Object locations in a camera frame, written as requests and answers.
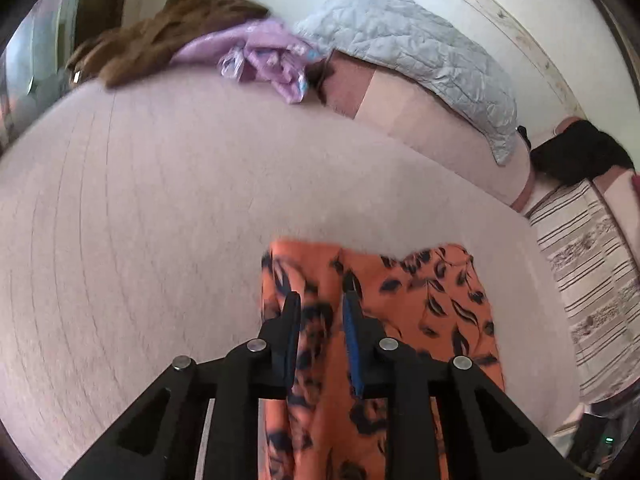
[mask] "purple cloth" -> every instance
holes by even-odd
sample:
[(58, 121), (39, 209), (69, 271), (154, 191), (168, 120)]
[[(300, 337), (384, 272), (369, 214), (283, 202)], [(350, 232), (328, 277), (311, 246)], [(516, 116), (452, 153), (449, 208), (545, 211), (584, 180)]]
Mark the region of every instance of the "purple cloth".
[(224, 77), (237, 81), (270, 81), (287, 103), (299, 103), (308, 88), (305, 67), (320, 58), (317, 50), (270, 18), (201, 36), (182, 47), (171, 64), (215, 65)]

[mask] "gray quilted blanket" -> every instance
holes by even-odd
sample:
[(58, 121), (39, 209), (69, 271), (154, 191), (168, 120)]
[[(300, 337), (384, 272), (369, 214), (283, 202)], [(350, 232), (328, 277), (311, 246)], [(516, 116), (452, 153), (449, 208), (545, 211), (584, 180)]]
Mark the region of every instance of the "gray quilted blanket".
[(435, 92), (484, 134), (498, 164), (514, 150), (516, 101), (507, 73), (484, 48), (413, 0), (327, 0), (294, 30)]

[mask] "striped cloth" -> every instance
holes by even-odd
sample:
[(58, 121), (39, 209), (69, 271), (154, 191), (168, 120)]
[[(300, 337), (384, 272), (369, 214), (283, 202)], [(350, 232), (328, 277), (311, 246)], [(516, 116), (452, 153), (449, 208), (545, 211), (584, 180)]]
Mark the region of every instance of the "striped cloth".
[(584, 402), (640, 377), (638, 268), (588, 180), (562, 187), (529, 218), (564, 301)]

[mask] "orange cloth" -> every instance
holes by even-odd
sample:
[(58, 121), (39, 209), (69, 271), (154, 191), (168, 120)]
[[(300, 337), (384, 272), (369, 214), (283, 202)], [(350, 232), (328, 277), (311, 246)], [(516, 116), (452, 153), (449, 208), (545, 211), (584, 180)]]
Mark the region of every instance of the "orange cloth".
[[(265, 401), (262, 478), (384, 479), (386, 401), (350, 393), (340, 307), (347, 274), (361, 293), (364, 313), (382, 321), (388, 336), (442, 361), (467, 355), (504, 389), (491, 306), (473, 257), (461, 246), (398, 261), (333, 245), (276, 241), (262, 259), (262, 315), (279, 316), (293, 290), (302, 297), (302, 321), (292, 392), (287, 400)], [(442, 452), (440, 465), (446, 478)]]

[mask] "beige mattress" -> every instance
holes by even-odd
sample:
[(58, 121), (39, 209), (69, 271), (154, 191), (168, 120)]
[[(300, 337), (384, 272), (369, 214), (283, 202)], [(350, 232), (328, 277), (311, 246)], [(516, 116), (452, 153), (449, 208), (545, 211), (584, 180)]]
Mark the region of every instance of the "beige mattress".
[(174, 356), (254, 336), (260, 256), (283, 235), (397, 256), (463, 244), (507, 393), (546, 432), (577, 405), (524, 218), (315, 102), (183, 68), (85, 84), (0, 160), (0, 418), (36, 473), (59, 479)]

